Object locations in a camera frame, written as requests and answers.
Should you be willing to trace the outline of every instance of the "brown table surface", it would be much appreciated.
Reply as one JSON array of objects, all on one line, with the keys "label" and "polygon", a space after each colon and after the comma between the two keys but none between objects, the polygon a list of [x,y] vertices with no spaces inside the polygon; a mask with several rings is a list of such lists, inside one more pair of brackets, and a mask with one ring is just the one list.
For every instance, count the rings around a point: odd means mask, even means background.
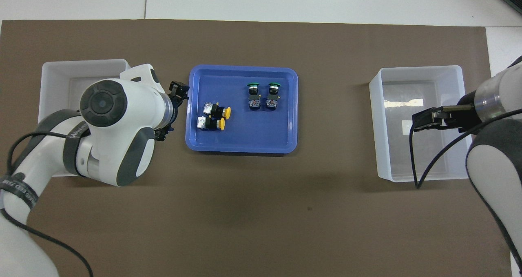
[{"label": "brown table surface", "polygon": [[[9,145],[36,126],[48,61],[151,63],[164,87],[198,64],[299,76],[289,155],[191,151],[183,108],[134,184],[52,179],[28,224],[78,249],[95,276],[509,276],[507,245],[468,180],[415,190],[377,176],[369,104],[382,67],[460,65],[475,90],[490,74],[485,28],[54,20],[4,21],[1,35],[2,172]],[[36,241],[61,275],[86,275]]]}]

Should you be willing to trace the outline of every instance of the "black strap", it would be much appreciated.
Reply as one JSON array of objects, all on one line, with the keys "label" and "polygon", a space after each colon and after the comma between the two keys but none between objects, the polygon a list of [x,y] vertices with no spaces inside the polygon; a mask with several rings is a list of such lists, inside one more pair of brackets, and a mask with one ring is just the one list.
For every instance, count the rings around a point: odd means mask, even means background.
[{"label": "black strap", "polygon": [[16,195],[32,209],[38,201],[38,195],[31,186],[23,182],[24,178],[24,173],[16,173],[13,176],[3,175],[0,178],[0,189]]},{"label": "black strap", "polygon": [[82,121],[78,123],[78,125],[76,125],[76,127],[73,128],[71,132],[69,132],[69,134],[67,134],[65,137],[63,161],[65,169],[71,174],[85,177],[80,174],[76,168],[76,155],[78,153],[80,139],[89,134],[89,126],[85,121]]}]

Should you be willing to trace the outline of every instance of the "translucent plastic container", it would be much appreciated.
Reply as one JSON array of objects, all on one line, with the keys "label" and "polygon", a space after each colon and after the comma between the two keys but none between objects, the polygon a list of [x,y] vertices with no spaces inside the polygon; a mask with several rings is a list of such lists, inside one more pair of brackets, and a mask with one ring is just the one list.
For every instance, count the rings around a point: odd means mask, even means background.
[{"label": "translucent plastic container", "polygon": [[119,78],[119,74],[129,68],[124,59],[45,63],[38,122],[58,110],[78,110],[87,87],[104,78]]},{"label": "translucent plastic container", "polygon": [[[369,83],[377,174],[392,182],[412,182],[409,151],[411,116],[436,106],[457,104],[464,92],[459,66],[382,68]],[[456,129],[414,134],[418,176],[432,158],[459,136]],[[468,178],[466,153],[471,137],[454,145],[433,166],[426,180]]]}]

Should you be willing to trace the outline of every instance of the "black cable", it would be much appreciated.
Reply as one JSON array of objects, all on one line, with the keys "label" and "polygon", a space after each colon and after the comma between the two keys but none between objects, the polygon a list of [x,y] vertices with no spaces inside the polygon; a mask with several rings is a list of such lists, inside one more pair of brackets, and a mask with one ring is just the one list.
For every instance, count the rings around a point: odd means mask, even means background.
[{"label": "black cable", "polygon": [[455,145],[456,143],[458,143],[459,141],[464,139],[466,136],[476,132],[477,130],[479,130],[481,128],[484,128],[485,126],[489,125],[490,123],[493,123],[495,121],[504,119],[506,117],[511,117],[513,115],[518,115],[518,114],[521,114],[521,113],[522,113],[522,109],[518,109],[518,110],[511,111],[511,112],[507,112],[507,113],[504,113],[502,115],[498,115],[497,117],[494,117],[493,119],[489,119],[488,121],[480,123],[480,124],[472,127],[471,129],[469,129],[468,131],[464,132],[463,134],[458,136],[456,139],[454,139],[450,143],[448,143],[448,145],[446,145],[443,149],[440,150],[440,152],[438,152],[437,155],[435,155],[433,160],[431,160],[431,162],[429,162],[428,166],[426,167],[424,173],[421,176],[421,179],[418,180],[418,181],[417,181],[417,173],[415,171],[414,144],[413,144],[414,126],[412,125],[412,127],[410,128],[410,157],[411,157],[411,169],[412,169],[412,171],[414,173],[415,187],[417,189],[421,188],[422,183],[426,179],[426,176],[429,173],[429,171],[431,170],[431,168],[433,167],[433,165],[435,165],[435,163],[438,161],[438,159],[440,159],[440,157],[442,157],[442,155],[445,152],[447,152],[448,149],[450,149],[453,145]]},{"label": "black cable", "polygon": [[15,143],[13,143],[13,145],[11,145],[11,148],[9,149],[9,153],[7,154],[7,175],[12,175],[14,172],[14,170],[13,170],[13,153],[15,152],[16,147],[22,141],[24,141],[24,139],[26,139],[28,137],[32,137],[32,136],[39,136],[39,135],[56,136],[56,137],[61,137],[63,139],[65,139],[65,137],[66,137],[65,134],[50,132],[50,131],[35,131],[35,132],[31,132],[31,133],[28,133],[28,134],[20,137],[17,141],[15,141]]},{"label": "black cable", "polygon": [[5,219],[7,219],[7,221],[11,222],[16,227],[20,227],[20,228],[22,228],[23,230],[26,230],[29,233],[32,233],[32,234],[34,234],[34,235],[36,235],[38,237],[41,237],[41,238],[43,238],[45,240],[48,240],[48,241],[50,241],[50,242],[52,242],[54,244],[57,244],[57,245],[63,247],[64,249],[67,249],[68,251],[70,251],[74,255],[76,255],[78,257],[78,259],[80,259],[84,263],[84,265],[87,267],[87,271],[89,271],[89,276],[93,277],[93,270],[91,269],[91,266],[89,265],[89,262],[87,262],[87,260],[78,251],[76,251],[75,249],[73,249],[72,247],[67,245],[66,243],[63,243],[63,242],[57,240],[56,238],[52,238],[51,236],[48,236],[47,234],[41,233],[38,230],[29,227],[28,225],[24,225],[23,223],[20,223],[19,221],[17,221],[17,219],[11,217],[11,215],[9,215],[4,208],[2,208],[0,210],[0,212],[2,212],[2,215],[4,215]]},{"label": "black cable", "polygon": [[[24,141],[24,139],[26,139],[28,137],[40,136],[40,135],[56,136],[56,137],[61,137],[63,139],[65,139],[65,137],[67,137],[65,134],[50,132],[50,131],[35,131],[35,132],[31,132],[31,133],[21,136],[19,139],[17,139],[17,141],[15,141],[15,143],[13,143],[13,145],[11,145],[11,148],[9,149],[9,153],[7,155],[7,175],[13,175],[13,172],[14,172],[13,153],[15,152],[16,147],[22,141]],[[11,217],[11,215],[9,215],[4,208],[2,208],[0,210],[0,212],[2,212],[2,215],[5,217],[5,219],[7,219],[7,221],[11,222],[16,227],[22,228],[29,233],[32,233],[38,237],[41,237],[54,244],[57,244],[57,245],[63,247],[64,249],[67,249],[71,253],[73,253],[73,255],[76,255],[76,257],[78,257],[78,259],[80,259],[80,261],[82,261],[82,263],[84,263],[85,267],[87,268],[87,271],[89,271],[89,277],[93,277],[93,270],[91,269],[89,262],[87,262],[87,260],[78,251],[76,251],[75,249],[73,249],[72,247],[67,245],[66,243],[57,240],[56,238],[52,238],[51,236],[48,236],[47,234],[39,232],[37,229],[33,229],[33,228],[29,227],[28,225],[25,225],[25,224],[17,221],[13,217]]]}]

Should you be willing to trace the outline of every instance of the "blue plastic tray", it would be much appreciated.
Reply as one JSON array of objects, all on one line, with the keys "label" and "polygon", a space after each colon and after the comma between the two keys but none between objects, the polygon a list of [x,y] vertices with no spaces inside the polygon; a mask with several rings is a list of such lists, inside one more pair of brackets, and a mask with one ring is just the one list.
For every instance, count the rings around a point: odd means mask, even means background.
[{"label": "blue plastic tray", "polygon": [[[248,108],[249,83],[259,83],[261,108]],[[268,83],[281,84],[277,109],[264,107]],[[204,152],[287,154],[297,145],[298,77],[289,68],[198,65],[189,78],[185,142]],[[225,129],[197,128],[205,102],[230,106]]]}]

